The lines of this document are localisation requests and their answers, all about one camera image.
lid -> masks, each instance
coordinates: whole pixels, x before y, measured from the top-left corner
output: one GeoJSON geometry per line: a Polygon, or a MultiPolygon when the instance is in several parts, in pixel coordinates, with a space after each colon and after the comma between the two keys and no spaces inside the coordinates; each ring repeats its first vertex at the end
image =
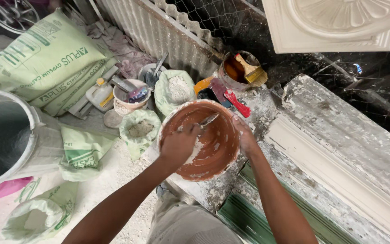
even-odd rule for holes
{"type": "Polygon", "coordinates": [[[99,86],[101,86],[101,85],[105,84],[105,80],[104,80],[103,78],[99,78],[99,79],[96,80],[96,83],[97,83],[99,86]]]}

dusty floor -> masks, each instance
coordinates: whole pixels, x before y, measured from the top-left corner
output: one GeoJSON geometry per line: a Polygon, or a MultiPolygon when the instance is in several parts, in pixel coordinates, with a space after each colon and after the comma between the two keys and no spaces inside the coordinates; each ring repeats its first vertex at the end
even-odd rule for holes
{"type": "MultiPolygon", "coordinates": [[[[120,140],[115,142],[110,151],[104,156],[103,163],[104,169],[98,178],[79,183],[75,213],[69,225],[62,228],[55,237],[39,243],[61,243],[70,230],[91,209],[148,167],[148,163],[144,160],[131,161],[126,144],[120,140]]],[[[34,195],[39,195],[62,182],[63,180],[58,171],[44,175],[34,195]]],[[[0,230],[9,213],[18,205],[14,200],[19,194],[20,191],[0,199],[0,230]]],[[[145,243],[156,200],[156,194],[152,192],[137,209],[124,229],[116,236],[113,243],[145,243]]]]}
{"type": "MultiPolygon", "coordinates": [[[[12,39],[0,35],[0,51],[12,41],[12,39]]],[[[62,116],[59,120],[69,125],[118,135],[118,129],[106,127],[103,124],[102,118],[103,114],[95,109],[90,113],[86,121],[78,119],[70,114],[62,116]]],[[[73,227],[99,202],[148,167],[148,163],[144,160],[131,161],[126,144],[123,141],[115,142],[114,146],[104,156],[103,163],[104,169],[98,178],[80,182],[75,213],[69,225],[62,228],[55,237],[40,241],[39,243],[61,243],[70,230],[73,229],[73,227]]],[[[62,182],[63,179],[58,171],[43,175],[33,196],[39,195],[62,182]]],[[[18,191],[0,199],[0,231],[5,224],[9,213],[19,204],[18,202],[15,202],[15,200],[20,192],[21,191],[18,191]]],[[[156,194],[155,192],[152,192],[134,213],[124,229],[116,236],[113,243],[145,243],[149,233],[150,221],[156,200],[156,194]]]]}

paint can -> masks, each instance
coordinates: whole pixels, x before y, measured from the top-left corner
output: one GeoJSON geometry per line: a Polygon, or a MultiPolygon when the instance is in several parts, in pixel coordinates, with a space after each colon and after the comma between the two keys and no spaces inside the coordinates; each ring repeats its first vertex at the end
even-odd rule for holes
{"type": "MultiPolygon", "coordinates": [[[[238,51],[243,59],[250,65],[260,66],[257,58],[249,52],[238,51]]],[[[234,58],[232,53],[225,55],[224,61],[222,61],[218,70],[218,78],[228,88],[235,91],[246,91],[251,86],[245,80],[245,70],[243,66],[234,58]]]]}
{"type": "Polygon", "coordinates": [[[57,119],[0,91],[0,183],[56,171],[64,157],[57,119]]]}

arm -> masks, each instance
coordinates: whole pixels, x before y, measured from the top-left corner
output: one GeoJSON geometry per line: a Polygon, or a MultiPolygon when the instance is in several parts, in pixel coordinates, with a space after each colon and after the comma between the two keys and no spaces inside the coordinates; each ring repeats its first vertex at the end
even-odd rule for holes
{"type": "Polygon", "coordinates": [[[233,123],[242,132],[241,149],[251,162],[264,213],[276,242],[318,243],[311,226],[270,168],[249,126],[237,115],[233,117],[233,123]]]}
{"type": "Polygon", "coordinates": [[[62,243],[110,243],[150,192],[186,162],[199,132],[196,125],[166,137],[159,158],[99,203],[62,243]]]}

trowel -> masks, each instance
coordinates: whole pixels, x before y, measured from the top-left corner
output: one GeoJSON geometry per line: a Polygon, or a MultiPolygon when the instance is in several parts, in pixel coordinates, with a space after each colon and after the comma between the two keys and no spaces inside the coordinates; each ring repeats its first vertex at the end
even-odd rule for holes
{"type": "Polygon", "coordinates": [[[203,130],[204,127],[206,127],[208,124],[213,122],[213,120],[215,120],[218,116],[219,116],[219,113],[215,113],[215,114],[212,114],[209,117],[205,118],[203,121],[201,121],[199,123],[200,129],[203,130]]]}

